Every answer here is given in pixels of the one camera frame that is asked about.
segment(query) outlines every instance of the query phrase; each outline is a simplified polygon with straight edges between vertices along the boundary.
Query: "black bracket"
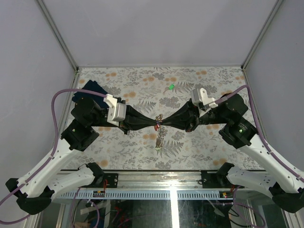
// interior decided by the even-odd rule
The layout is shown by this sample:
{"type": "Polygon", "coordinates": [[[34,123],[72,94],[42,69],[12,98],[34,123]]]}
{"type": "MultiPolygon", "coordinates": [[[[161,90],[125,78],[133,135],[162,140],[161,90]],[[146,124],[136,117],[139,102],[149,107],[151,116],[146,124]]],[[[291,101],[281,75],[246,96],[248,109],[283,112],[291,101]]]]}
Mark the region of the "black bracket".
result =
{"type": "Polygon", "coordinates": [[[105,173],[105,180],[107,180],[107,189],[116,189],[118,185],[118,173],[105,173]]]}
{"type": "Polygon", "coordinates": [[[232,184],[227,179],[228,171],[234,166],[231,163],[224,163],[217,172],[201,171],[201,183],[204,189],[226,189],[232,184]]]}

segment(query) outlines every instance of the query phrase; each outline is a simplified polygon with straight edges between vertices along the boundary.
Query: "orange flower pattern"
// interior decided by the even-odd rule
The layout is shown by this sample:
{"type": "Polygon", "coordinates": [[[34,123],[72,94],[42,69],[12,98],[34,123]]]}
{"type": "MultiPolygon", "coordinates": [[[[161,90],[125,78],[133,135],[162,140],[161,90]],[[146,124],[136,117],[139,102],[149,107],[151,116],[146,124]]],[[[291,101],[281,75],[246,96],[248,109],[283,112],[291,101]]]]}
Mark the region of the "orange flower pattern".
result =
{"type": "MultiPolygon", "coordinates": [[[[239,67],[126,67],[82,68],[77,88],[88,80],[96,81],[105,91],[121,97],[138,112],[155,119],[166,118],[190,99],[194,88],[205,88],[209,96],[220,98],[245,83],[239,67]]],[[[248,105],[246,90],[239,93],[248,105]]],[[[244,118],[253,122],[248,111],[244,118]]],[[[67,124],[73,120],[69,116],[67,124]]],[[[243,153],[225,143],[218,131],[223,124],[198,126],[191,133],[165,126],[162,149],[155,150],[154,127],[130,131],[94,127],[99,137],[65,168],[76,169],[88,162],[102,168],[124,170],[200,170],[218,169],[231,162],[244,169],[260,169],[243,153]]]]}

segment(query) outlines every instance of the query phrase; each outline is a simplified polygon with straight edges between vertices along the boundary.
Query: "table surface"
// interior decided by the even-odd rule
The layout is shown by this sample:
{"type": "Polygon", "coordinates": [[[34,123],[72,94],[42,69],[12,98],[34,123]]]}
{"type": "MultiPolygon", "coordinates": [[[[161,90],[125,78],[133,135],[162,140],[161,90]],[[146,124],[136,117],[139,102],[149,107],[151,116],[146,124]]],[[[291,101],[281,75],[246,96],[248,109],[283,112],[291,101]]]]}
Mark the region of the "table surface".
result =
{"type": "MultiPolygon", "coordinates": [[[[108,93],[120,96],[145,116],[166,118],[190,99],[194,88],[205,88],[220,98],[245,84],[239,67],[114,67],[82,68],[77,88],[97,81],[108,93]]],[[[239,93],[249,107],[247,91],[239,93]]],[[[250,109],[244,117],[253,123],[250,109]]],[[[67,124],[73,117],[70,115],[67,124]]],[[[116,170],[214,170],[224,162],[240,168],[262,169],[252,158],[225,143],[218,131],[223,124],[198,126],[191,133],[165,126],[163,147],[155,149],[154,127],[124,135],[118,128],[96,127],[99,137],[66,169],[96,162],[103,169],[116,170]]]]}

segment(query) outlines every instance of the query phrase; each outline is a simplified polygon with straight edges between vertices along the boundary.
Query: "black cloth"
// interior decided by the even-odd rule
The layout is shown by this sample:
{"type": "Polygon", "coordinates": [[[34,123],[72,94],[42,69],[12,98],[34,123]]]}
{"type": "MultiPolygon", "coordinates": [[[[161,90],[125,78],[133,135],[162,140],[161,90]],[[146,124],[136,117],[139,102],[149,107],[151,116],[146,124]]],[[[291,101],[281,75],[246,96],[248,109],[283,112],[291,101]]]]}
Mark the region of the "black cloth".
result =
{"type": "MultiPolygon", "coordinates": [[[[105,91],[96,81],[92,81],[92,80],[89,80],[82,89],[91,90],[91,91],[98,92],[98,93],[101,93],[104,95],[108,94],[108,92],[105,91]]],[[[93,94],[81,93],[81,92],[74,93],[74,96],[72,97],[72,101],[74,101],[76,103],[81,97],[92,98],[101,108],[109,107],[104,102],[103,97],[96,96],[93,94]]]]}

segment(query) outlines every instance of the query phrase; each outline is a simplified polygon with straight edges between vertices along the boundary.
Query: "white robotic arm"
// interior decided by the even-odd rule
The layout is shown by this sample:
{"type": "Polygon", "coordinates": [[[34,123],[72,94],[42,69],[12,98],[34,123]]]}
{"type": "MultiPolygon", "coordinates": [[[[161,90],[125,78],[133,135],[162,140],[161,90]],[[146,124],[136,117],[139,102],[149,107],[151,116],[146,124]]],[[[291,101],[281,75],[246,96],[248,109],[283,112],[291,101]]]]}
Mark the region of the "white robotic arm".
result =
{"type": "MultiPolygon", "coordinates": [[[[225,163],[218,172],[223,175],[224,170],[225,178],[232,184],[261,192],[289,212],[294,213],[304,207],[304,173],[271,146],[271,152],[265,148],[256,128],[242,117],[248,107],[238,94],[223,99],[225,102],[219,104],[214,98],[208,97],[205,89],[195,89],[191,92],[192,105],[187,102],[182,110],[164,119],[162,124],[187,132],[193,131],[200,124],[227,124],[219,131],[223,140],[254,158],[270,175],[242,170],[230,163],[225,163]],[[181,120],[181,115],[186,116],[185,120],[181,120]],[[281,163],[299,176],[296,177],[281,163]]],[[[55,178],[70,159],[83,152],[99,136],[91,126],[119,127],[128,134],[129,130],[139,130],[156,124],[155,120],[125,105],[120,98],[107,95],[104,101],[109,109],[101,109],[93,99],[82,98],[71,112],[75,120],[62,133],[55,154],[51,156],[51,152],[48,153],[23,177],[7,181],[6,186],[10,192],[24,184],[14,194],[18,197],[17,203],[22,210],[37,214],[58,195],[80,186],[96,186],[103,182],[104,172],[96,163],[86,164],[85,168],[65,177],[55,178]],[[27,181],[48,159],[51,160],[43,171],[27,181]]]]}
{"type": "Polygon", "coordinates": [[[206,94],[203,88],[191,92],[192,102],[200,109],[200,124],[227,124],[219,131],[223,140],[252,157],[269,175],[246,171],[230,163],[225,163],[218,173],[223,175],[224,170],[230,183],[261,192],[288,212],[295,213],[304,207],[304,172],[266,142],[267,150],[257,129],[242,117],[248,109],[243,99],[235,94],[218,104],[206,94]]]}

